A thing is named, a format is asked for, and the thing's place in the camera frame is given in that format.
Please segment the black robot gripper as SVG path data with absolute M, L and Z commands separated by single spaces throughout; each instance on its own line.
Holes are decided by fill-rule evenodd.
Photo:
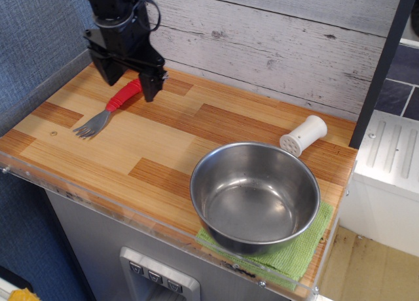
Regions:
M 96 69 L 109 86 L 131 69 L 139 73 L 145 101 L 153 102 L 163 89 L 166 71 L 164 58 L 150 43 L 150 34 L 160 26 L 161 15 L 151 27 L 148 4 L 158 8 L 153 0 L 133 0 L 129 15 L 123 19 L 96 17 L 97 28 L 87 29 L 84 38 Z

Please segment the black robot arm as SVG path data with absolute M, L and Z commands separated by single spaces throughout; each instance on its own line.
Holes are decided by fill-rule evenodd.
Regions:
M 90 57 L 104 81 L 112 86 L 129 69 L 138 73 L 145 101 L 152 102 L 163 89 L 165 59 L 153 48 L 147 5 L 153 0 L 88 0 L 96 29 L 84 31 Z

